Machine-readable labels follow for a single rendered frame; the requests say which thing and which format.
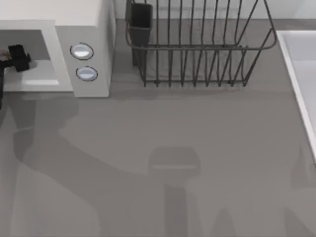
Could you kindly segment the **large round microwave knob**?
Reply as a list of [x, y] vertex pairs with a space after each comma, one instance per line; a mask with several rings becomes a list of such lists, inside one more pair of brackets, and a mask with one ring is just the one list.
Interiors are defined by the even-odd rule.
[[80, 42], [70, 47], [70, 53], [78, 60], [89, 60], [93, 57], [94, 50], [90, 45]]

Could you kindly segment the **small round microwave knob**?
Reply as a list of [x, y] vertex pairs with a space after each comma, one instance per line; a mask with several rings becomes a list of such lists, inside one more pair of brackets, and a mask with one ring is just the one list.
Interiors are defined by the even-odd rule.
[[94, 81], [98, 78], [98, 72], [89, 66], [76, 69], [76, 76], [82, 81]]

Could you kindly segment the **pale microwave oven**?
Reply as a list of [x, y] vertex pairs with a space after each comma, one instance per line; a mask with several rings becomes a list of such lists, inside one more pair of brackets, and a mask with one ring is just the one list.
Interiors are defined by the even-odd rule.
[[[76, 97], [108, 97], [116, 19], [113, 0], [0, 0], [0, 58], [21, 44], [30, 69], [4, 72], [6, 92], [72, 92]], [[94, 55], [78, 60], [70, 47], [90, 45]], [[76, 69], [93, 67], [94, 81], [82, 81]]]

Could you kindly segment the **dark grey cutlery holder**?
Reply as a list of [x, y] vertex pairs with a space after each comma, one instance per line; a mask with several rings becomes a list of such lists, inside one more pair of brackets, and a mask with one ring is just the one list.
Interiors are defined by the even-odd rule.
[[141, 59], [147, 52], [153, 25], [153, 6], [126, 0], [125, 21], [131, 40], [132, 65], [141, 66]]

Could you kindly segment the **white sink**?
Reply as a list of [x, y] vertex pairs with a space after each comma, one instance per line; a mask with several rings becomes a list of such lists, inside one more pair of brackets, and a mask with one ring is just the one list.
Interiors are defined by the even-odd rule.
[[316, 163], [316, 30], [276, 33]]

